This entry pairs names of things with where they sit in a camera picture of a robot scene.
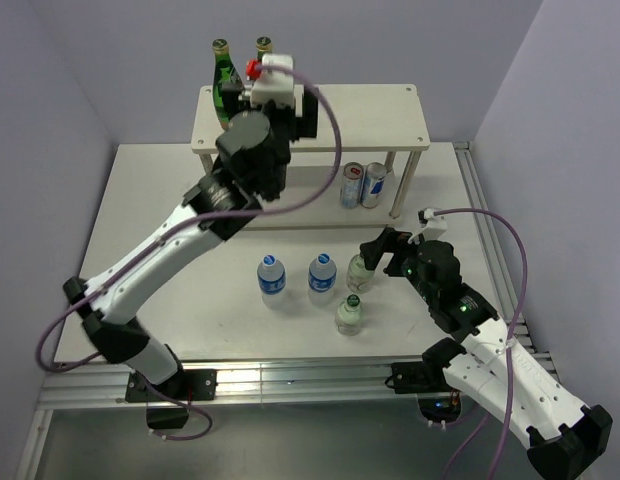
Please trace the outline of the blue label water bottle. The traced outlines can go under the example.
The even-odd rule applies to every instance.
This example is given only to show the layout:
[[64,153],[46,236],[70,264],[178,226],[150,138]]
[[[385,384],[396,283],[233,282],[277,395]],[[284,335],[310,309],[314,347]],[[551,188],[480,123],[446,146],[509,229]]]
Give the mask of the blue label water bottle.
[[313,305],[325,306],[330,303],[334,294],[336,277],[337,266],[329,254],[321,253],[310,262],[308,296]]
[[257,280],[264,304],[275,308],[283,300],[286,288],[286,271],[280,259],[265,255],[257,268]]

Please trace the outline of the green glass bottle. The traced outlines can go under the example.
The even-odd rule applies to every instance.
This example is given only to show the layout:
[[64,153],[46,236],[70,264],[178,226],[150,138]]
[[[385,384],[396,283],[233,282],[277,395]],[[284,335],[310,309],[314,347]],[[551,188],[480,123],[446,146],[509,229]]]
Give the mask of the green glass bottle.
[[220,126],[223,130],[226,130],[229,125],[230,117],[223,103],[222,86],[225,83],[234,83],[236,85],[243,85],[243,83],[231,59],[227,40],[223,38],[214,39],[212,42],[212,51],[215,57],[212,89],[213,104]]
[[256,39],[255,42],[257,54],[262,56],[266,53],[271,53],[273,51],[273,43],[270,37],[268,36],[260,36]]

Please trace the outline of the green glass bottle front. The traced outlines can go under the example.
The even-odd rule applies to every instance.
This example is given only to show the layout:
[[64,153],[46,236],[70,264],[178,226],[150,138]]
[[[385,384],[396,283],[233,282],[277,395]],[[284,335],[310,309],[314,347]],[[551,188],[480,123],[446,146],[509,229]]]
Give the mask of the green glass bottle front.
[[273,51],[273,43],[270,37],[268,36],[260,36],[256,39],[255,42],[257,54],[262,56],[266,53],[271,53]]

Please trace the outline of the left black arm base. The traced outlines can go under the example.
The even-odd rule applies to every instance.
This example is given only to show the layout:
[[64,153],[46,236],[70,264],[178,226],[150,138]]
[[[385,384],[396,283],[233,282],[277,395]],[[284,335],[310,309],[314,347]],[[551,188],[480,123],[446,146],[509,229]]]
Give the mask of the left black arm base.
[[[124,401],[145,406],[146,425],[151,435],[162,441],[192,441],[208,435],[213,428],[211,415],[196,402],[214,400],[216,387],[215,369],[180,370],[175,379],[158,386],[133,372],[129,374]],[[207,422],[205,428],[199,433],[178,435],[192,415],[204,419]]]

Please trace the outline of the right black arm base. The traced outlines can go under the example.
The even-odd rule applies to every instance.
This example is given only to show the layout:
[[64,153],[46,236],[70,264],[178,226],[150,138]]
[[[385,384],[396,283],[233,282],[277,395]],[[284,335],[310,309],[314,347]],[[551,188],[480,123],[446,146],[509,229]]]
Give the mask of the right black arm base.
[[452,423],[461,415],[460,394],[445,382],[441,370],[428,362],[392,363],[384,385],[397,395],[415,395],[427,421]]

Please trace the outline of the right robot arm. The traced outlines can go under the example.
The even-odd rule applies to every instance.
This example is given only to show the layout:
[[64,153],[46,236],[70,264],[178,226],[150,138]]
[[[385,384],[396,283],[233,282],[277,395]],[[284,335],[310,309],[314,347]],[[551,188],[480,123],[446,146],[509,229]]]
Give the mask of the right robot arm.
[[526,448],[544,479],[576,479],[606,450],[613,420],[567,391],[516,339],[496,309],[464,283],[451,244],[385,228],[360,246],[368,270],[406,279],[445,338],[416,362],[391,366],[398,394],[447,387],[471,397]]

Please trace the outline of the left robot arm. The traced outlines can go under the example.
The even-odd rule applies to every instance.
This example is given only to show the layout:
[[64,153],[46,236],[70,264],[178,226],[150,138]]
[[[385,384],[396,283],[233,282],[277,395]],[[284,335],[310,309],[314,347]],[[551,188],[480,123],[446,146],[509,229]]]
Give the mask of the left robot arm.
[[317,134],[318,100],[305,89],[300,111],[269,99],[255,106],[236,89],[224,97],[234,107],[227,129],[217,138],[218,156],[172,214],[111,272],[69,279],[64,292],[77,306],[82,327],[97,351],[112,364],[125,364],[144,376],[162,399],[183,394],[181,362],[140,323],[139,309],[196,258],[242,230],[279,199],[286,185],[290,145]]

